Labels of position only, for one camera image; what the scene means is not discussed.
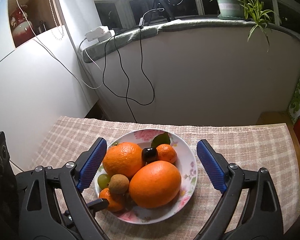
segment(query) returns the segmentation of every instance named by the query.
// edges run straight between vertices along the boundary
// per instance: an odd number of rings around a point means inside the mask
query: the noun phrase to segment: green grape
[[[100,174],[98,177],[98,185],[101,190],[109,186],[111,177],[108,174]]]

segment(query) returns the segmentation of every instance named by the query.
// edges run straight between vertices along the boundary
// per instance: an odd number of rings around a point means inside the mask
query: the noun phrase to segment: table
[[[273,179],[279,197],[284,231],[298,216],[299,171],[295,150],[286,124],[241,127],[195,127],[108,122],[96,119],[60,117],[39,147],[30,169],[37,165],[59,168],[67,161],[74,161],[81,152],[90,148],[98,137],[108,145],[116,138],[133,130],[158,128],[171,131],[196,153],[196,144],[207,139],[216,152],[243,169],[257,171],[266,167]],[[189,239],[200,231],[221,197],[215,190],[199,159],[196,190],[187,205],[173,217],[152,225],[132,225],[118,220],[111,213],[101,211],[96,220],[113,240],[126,239]],[[227,231],[236,227],[241,215],[247,190],[243,190],[237,209]],[[66,209],[58,190],[61,210]],[[94,183],[84,190],[87,202],[97,198]]]

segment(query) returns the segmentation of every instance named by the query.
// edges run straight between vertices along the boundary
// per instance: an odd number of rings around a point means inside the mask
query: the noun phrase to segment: wall shelf
[[[37,31],[37,27],[40,26],[40,21],[46,23],[45,25],[46,30],[50,30],[56,27],[56,24],[53,19],[53,14],[55,16],[57,26],[61,25],[61,20],[58,15],[57,8],[55,7],[54,0],[50,0],[50,1],[52,6],[52,11],[50,8],[49,0],[18,0],[20,6],[21,5],[28,6],[25,12],[28,14],[27,18],[29,21],[32,22],[34,31],[36,32],[37,35],[40,34]],[[11,13],[17,8],[18,8],[18,4],[16,0],[8,0],[9,21],[10,21]]]

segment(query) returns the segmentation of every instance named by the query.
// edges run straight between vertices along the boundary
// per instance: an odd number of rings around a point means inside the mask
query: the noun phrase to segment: dark cherry
[[[142,159],[147,163],[156,161],[157,156],[158,156],[158,151],[156,148],[144,148],[142,150]]]

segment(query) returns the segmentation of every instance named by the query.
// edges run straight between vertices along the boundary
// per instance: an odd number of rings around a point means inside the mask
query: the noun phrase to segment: pink flower print
[[[118,217],[125,221],[131,221],[131,222],[139,221],[139,218],[135,215],[135,213],[133,211],[125,212]]]
[[[160,130],[146,129],[141,131],[135,131],[134,136],[136,139],[142,139],[145,142],[149,142],[152,141],[154,137],[162,133],[163,131]]]
[[[186,203],[189,201],[189,199],[190,199],[190,196],[187,196],[187,197],[183,198],[180,201],[178,209],[180,210],[181,208],[183,208],[186,205]]]

